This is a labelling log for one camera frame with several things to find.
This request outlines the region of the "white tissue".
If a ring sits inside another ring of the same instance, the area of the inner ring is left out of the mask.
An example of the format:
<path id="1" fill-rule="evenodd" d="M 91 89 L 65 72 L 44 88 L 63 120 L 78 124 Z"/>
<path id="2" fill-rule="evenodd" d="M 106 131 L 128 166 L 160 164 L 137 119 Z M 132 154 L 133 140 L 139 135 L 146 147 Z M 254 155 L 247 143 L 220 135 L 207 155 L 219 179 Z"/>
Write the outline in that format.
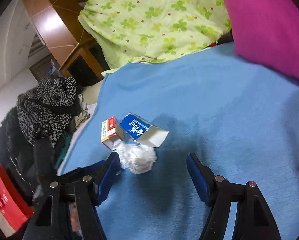
<path id="1" fill-rule="evenodd" d="M 141 144 L 129 144 L 125 142 L 114 143 L 112 149 L 120 158 L 122 169 L 128 169 L 133 174 L 143 174 L 153 168 L 157 160 L 153 147 Z"/>

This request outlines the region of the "magenta pillow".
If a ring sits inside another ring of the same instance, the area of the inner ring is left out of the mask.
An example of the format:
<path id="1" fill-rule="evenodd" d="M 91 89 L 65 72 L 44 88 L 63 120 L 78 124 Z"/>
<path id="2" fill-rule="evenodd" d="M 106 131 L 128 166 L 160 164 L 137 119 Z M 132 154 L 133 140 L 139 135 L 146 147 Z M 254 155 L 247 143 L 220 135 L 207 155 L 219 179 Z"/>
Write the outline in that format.
<path id="1" fill-rule="evenodd" d="M 224 0 L 235 53 L 299 80 L 299 9 L 292 0 Z"/>

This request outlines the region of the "black white dotted garment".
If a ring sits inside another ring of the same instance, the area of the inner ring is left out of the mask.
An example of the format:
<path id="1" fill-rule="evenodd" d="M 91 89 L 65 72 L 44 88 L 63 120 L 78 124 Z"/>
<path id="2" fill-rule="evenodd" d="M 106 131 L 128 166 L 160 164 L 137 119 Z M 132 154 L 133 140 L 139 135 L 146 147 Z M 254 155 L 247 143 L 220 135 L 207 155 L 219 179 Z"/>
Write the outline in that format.
<path id="1" fill-rule="evenodd" d="M 81 87 L 72 77 L 58 77 L 38 82 L 17 97 L 17 114 L 25 139 L 49 138 L 54 147 L 75 116 L 82 112 Z"/>

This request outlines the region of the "brown wooden wardrobe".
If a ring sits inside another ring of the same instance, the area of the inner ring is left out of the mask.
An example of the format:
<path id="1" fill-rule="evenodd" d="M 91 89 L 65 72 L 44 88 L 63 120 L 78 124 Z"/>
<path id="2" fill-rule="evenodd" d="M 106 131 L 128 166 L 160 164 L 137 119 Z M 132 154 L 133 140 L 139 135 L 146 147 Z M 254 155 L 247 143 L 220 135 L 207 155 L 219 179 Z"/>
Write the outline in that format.
<path id="1" fill-rule="evenodd" d="M 78 20 L 81 6 L 76 0 L 22 0 L 37 34 L 67 77 L 83 82 L 101 81 L 104 69 L 90 49 L 96 40 Z"/>

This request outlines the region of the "blue white carton box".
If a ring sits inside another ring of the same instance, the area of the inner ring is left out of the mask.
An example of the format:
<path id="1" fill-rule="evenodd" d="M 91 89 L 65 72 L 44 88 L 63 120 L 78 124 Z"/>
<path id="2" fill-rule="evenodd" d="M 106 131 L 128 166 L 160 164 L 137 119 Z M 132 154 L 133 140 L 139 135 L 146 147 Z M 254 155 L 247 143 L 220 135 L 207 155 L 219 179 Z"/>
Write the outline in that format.
<path id="1" fill-rule="evenodd" d="M 156 127 L 140 116 L 129 113 L 120 121 L 121 128 L 138 144 L 158 148 L 169 131 Z"/>

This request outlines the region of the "red yellow white medicine box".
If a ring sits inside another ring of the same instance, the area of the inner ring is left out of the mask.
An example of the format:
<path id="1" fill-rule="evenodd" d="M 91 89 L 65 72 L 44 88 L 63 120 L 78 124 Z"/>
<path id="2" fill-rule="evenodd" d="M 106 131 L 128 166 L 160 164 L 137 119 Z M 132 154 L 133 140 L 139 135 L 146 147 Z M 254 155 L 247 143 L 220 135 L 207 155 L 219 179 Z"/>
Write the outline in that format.
<path id="1" fill-rule="evenodd" d="M 124 141 L 124 131 L 114 116 L 104 120 L 101 125 L 101 143 L 109 150 L 117 148 Z"/>

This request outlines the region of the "green clover print quilt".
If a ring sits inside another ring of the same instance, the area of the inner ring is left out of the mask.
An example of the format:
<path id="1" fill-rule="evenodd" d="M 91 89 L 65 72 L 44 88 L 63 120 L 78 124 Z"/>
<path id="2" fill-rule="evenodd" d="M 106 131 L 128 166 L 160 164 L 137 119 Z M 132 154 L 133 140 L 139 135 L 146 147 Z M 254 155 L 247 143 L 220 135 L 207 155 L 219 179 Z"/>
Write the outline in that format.
<path id="1" fill-rule="evenodd" d="M 111 71 L 200 51 L 231 31 L 224 0 L 88 0 L 78 16 Z"/>

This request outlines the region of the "blue bed blanket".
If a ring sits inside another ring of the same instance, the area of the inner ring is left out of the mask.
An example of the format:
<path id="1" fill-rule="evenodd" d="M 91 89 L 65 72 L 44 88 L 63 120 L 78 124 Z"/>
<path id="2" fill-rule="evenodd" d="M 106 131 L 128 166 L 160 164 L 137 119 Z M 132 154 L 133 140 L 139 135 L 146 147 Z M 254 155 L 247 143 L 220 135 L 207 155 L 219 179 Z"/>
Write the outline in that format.
<path id="1" fill-rule="evenodd" d="M 106 159 L 101 123 L 133 113 L 168 131 L 144 174 L 123 170 L 97 212 L 108 239 L 198 239 L 209 214 L 186 168 L 195 153 L 228 181 L 257 183 L 282 239 L 299 235 L 299 83 L 227 43 L 164 64 L 130 63 L 102 83 L 61 173 Z"/>

